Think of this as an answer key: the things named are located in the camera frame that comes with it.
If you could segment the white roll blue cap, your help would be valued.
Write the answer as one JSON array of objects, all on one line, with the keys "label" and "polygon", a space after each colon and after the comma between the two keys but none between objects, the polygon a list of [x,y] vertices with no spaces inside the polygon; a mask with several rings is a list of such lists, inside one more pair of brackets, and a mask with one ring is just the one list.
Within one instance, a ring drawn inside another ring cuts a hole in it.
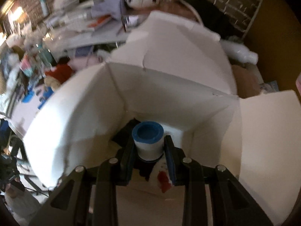
[{"label": "white roll blue cap", "polygon": [[164,128],[159,123],[154,121],[139,123],[132,130],[132,138],[141,159],[153,161],[163,155]]}]

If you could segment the pink cartoon box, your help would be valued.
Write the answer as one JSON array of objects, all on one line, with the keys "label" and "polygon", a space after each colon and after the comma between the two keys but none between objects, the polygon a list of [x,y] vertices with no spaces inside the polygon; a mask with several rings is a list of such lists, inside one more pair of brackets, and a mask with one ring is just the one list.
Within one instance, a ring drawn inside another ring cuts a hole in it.
[{"label": "pink cartoon box", "polygon": [[300,191],[300,102],[278,91],[242,99],[219,36],[153,11],[105,63],[79,71],[31,122],[24,146],[47,187],[78,165],[98,165],[130,118],[156,121],[192,158],[223,164],[274,225]]}]

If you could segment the Paddington bear plush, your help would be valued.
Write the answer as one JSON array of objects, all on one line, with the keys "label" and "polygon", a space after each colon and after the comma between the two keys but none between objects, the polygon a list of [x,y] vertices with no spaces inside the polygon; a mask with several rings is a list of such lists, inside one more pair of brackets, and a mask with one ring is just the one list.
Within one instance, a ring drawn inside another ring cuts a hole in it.
[{"label": "Paddington bear plush", "polygon": [[73,74],[74,71],[68,64],[59,64],[54,70],[45,72],[44,84],[55,92],[62,84],[69,80]]}]

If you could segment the pink chiikawa desk mat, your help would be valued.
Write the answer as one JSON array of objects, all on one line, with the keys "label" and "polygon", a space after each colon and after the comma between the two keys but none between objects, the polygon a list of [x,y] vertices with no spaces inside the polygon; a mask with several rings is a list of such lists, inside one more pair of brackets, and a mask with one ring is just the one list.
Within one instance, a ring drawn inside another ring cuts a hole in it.
[{"label": "pink chiikawa desk mat", "polygon": [[54,93],[50,87],[45,87],[44,84],[38,86],[32,91],[35,91],[37,96],[26,104],[21,102],[23,99],[21,98],[21,100],[16,103],[13,108],[11,117],[8,120],[10,128],[20,139],[25,136],[36,114]]}]

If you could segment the blue luggage tag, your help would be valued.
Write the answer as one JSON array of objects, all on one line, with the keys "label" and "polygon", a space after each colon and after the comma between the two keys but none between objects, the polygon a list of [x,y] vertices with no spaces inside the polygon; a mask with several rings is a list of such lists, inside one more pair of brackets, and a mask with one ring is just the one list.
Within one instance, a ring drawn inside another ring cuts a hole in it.
[{"label": "blue luggage tag", "polygon": [[35,91],[29,91],[22,99],[22,103],[29,103],[36,95],[36,92]]}]

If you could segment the clear water bottle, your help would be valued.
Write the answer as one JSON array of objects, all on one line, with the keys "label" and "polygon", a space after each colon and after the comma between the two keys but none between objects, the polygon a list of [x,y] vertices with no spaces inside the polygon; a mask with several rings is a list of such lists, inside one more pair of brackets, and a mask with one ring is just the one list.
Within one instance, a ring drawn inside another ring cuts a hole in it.
[{"label": "clear water bottle", "polygon": [[44,48],[42,43],[36,44],[36,47],[38,50],[38,56],[43,64],[48,68],[52,67],[53,57],[51,52],[47,48]]}]

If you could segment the pink snack packet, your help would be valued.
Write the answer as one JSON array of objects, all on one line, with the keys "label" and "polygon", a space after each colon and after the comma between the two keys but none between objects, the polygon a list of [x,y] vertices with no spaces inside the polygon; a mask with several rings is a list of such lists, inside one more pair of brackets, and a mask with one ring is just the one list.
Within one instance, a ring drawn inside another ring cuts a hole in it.
[{"label": "pink snack packet", "polygon": [[33,56],[25,54],[20,61],[20,69],[27,76],[31,77],[37,70],[37,62]]}]

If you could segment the stack of books and papers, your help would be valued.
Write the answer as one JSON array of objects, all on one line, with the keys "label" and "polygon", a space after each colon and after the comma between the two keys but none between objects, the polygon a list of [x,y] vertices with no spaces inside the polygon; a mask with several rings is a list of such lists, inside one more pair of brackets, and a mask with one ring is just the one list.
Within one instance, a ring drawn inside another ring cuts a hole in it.
[{"label": "stack of books and papers", "polygon": [[110,15],[92,18],[91,8],[103,0],[55,0],[54,12],[46,20],[43,45],[51,51],[65,50],[98,40],[113,41],[123,30]]}]

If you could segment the purple cloth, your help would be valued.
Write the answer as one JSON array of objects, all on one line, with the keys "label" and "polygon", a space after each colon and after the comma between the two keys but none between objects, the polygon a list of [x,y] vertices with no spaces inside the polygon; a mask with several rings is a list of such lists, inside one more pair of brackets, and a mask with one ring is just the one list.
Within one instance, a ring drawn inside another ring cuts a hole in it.
[{"label": "purple cloth", "polygon": [[103,0],[92,6],[91,16],[92,18],[99,18],[110,15],[113,19],[120,21],[126,10],[125,0]]}]

